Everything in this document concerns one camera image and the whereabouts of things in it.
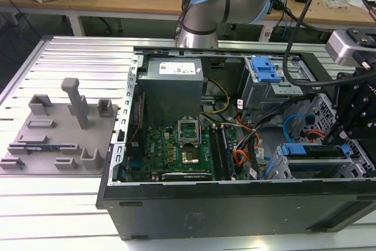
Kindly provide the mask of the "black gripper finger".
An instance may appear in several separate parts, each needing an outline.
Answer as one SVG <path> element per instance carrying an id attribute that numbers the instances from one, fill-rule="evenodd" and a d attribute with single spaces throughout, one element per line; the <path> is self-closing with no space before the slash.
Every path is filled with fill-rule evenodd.
<path id="1" fill-rule="evenodd" d="M 375 137 L 375 111 L 338 111 L 337 127 L 333 133 L 333 144 L 343 144 L 346 140 L 371 139 Z"/>
<path id="2" fill-rule="evenodd" d="M 333 133 L 336 125 L 336 117 L 338 111 L 356 111 L 354 109 L 354 85 L 356 82 L 345 83 L 343 85 L 337 85 L 334 92 L 334 104 L 332 106 L 335 109 L 335 122 L 330 130 L 326 133 L 324 138 L 325 145 L 336 145 L 333 144 Z"/>

